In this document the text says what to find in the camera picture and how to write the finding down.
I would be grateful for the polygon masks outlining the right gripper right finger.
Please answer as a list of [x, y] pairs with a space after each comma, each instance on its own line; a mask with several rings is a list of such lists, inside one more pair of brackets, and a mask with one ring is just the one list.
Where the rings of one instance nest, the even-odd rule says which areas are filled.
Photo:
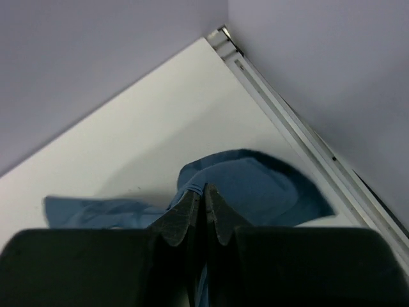
[[204, 193], [211, 306], [407, 306], [391, 248], [364, 228], [257, 227]]

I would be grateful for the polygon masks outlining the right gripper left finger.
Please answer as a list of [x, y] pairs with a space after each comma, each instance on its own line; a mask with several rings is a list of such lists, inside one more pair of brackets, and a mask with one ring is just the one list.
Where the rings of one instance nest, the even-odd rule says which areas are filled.
[[2, 306], [195, 306], [201, 198], [145, 229], [24, 230], [1, 253]]

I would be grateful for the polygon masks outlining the blue cartoon print pillowcase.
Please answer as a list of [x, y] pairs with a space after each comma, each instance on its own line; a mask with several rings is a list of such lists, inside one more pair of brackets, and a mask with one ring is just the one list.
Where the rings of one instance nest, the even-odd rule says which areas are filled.
[[[203, 194], [206, 184], [215, 184], [228, 205], [255, 226], [298, 226], [334, 213], [307, 177], [261, 152], [229, 150], [185, 165], [170, 206], [188, 191]], [[52, 228], [146, 228], [165, 214], [131, 199], [48, 196], [44, 209]]]

